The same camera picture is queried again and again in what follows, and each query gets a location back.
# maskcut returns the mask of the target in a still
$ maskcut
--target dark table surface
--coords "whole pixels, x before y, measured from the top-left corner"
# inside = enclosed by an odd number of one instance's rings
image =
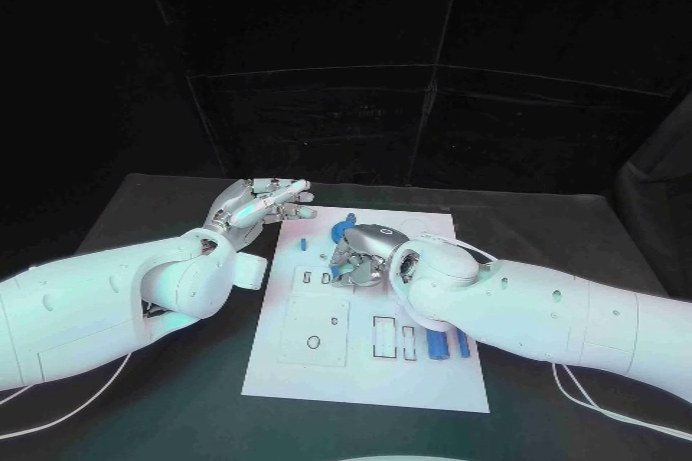
[[[129,175],[79,253],[198,227],[230,182]],[[324,184],[311,191],[315,205],[451,213],[456,237],[497,257],[664,294],[598,196]],[[278,230],[270,225],[245,249],[269,262]],[[384,454],[478,461],[692,459],[692,443],[575,405],[554,387],[547,364],[484,345],[490,414],[240,396],[262,297],[263,289],[234,289],[211,318],[132,355],[76,416],[0,441],[0,459],[330,461]],[[0,408],[0,432],[59,418],[99,389],[118,363],[31,388]],[[692,408],[671,395],[608,373],[575,371],[601,406],[692,431]]]

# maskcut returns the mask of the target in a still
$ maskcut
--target white paper sheet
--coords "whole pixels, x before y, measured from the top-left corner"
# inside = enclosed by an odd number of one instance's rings
[[[315,219],[281,226],[242,394],[488,413],[475,342],[468,339],[471,356],[461,358],[449,331],[449,358],[431,360],[425,329],[389,299],[384,284],[354,289],[322,284],[335,247],[331,226],[350,212],[357,224],[380,224],[409,237],[422,231],[454,237],[451,215],[315,209]],[[394,319],[396,358],[373,356],[374,317]],[[377,351],[390,355],[390,326],[377,325],[384,343]],[[415,361],[403,358],[405,326],[413,328]]]

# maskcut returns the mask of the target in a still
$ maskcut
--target white cable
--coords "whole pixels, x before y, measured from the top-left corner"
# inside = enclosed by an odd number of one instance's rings
[[[660,433],[664,433],[670,436],[674,436],[676,438],[680,438],[680,439],[684,439],[686,441],[692,441],[692,434],[690,433],[684,433],[683,431],[678,431],[673,428],[668,428],[666,426],[658,426],[655,424],[650,424],[650,423],[645,423],[644,421],[640,421],[638,419],[634,419],[634,418],[629,418],[628,416],[624,416],[622,414],[618,414],[618,413],[614,413],[612,411],[608,411],[606,409],[602,409],[593,402],[593,400],[591,399],[591,397],[588,396],[588,393],[586,393],[586,390],[583,389],[583,387],[580,386],[579,382],[576,381],[576,377],[573,376],[569,368],[562,364],[562,367],[565,368],[565,371],[567,372],[569,374],[569,377],[572,378],[572,381],[573,381],[573,384],[576,385],[576,387],[579,388],[579,391],[580,391],[580,394],[583,395],[583,397],[586,398],[588,403],[583,403],[582,401],[579,401],[578,399],[575,399],[569,393],[565,391],[565,388],[562,387],[562,383],[559,382],[559,377],[557,377],[557,371],[556,371],[556,368],[554,368],[554,364],[552,364],[552,376],[554,378],[554,382],[557,383],[557,388],[559,390],[562,391],[562,394],[576,403],[579,404],[580,406],[583,406],[585,408],[588,409],[592,409],[593,411],[598,411],[604,416],[606,416],[608,418],[612,418],[615,419],[616,421],[621,421],[622,423],[628,423],[628,424],[634,424],[637,426],[641,426],[644,428],[648,428],[648,429],[653,429],[654,431],[658,431]]]
[[[30,384],[24,388],[21,388],[14,394],[7,396],[1,401],[0,401],[0,406],[12,398],[15,398],[31,386],[35,386],[34,384]]]
[[[105,388],[110,385],[110,383],[115,381],[115,378],[118,377],[119,372],[122,371],[122,368],[125,367],[126,360],[129,359],[129,354],[125,356],[125,359],[122,360],[122,364],[119,365],[119,368],[116,369],[113,375],[110,376],[110,379],[108,382],[103,384],[103,387],[96,391],[96,394],[86,400],[86,402],[70,412],[67,413],[61,418],[56,419],[47,424],[43,424],[41,426],[35,426],[34,428],[24,429],[23,431],[17,431],[14,433],[7,433],[0,435],[0,439],[7,439],[7,438],[14,438],[15,436],[21,436],[28,433],[34,433],[35,431],[40,431],[41,429],[48,428],[50,426],[54,426],[57,423],[64,421],[69,417],[72,417],[89,404],[90,402],[97,398],[100,393],[105,391]]]

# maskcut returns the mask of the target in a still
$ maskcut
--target robotic hand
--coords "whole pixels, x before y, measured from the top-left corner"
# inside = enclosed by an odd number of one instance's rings
[[[426,329],[455,326],[518,356],[609,371],[692,402],[692,303],[497,260],[455,239],[423,233],[409,240],[377,225],[344,230],[331,265],[345,264],[353,270],[332,284],[386,279]]]
[[[266,260],[237,251],[263,224],[314,218],[304,180],[233,183],[203,228],[47,263],[0,283],[0,390],[72,376],[211,316]]]

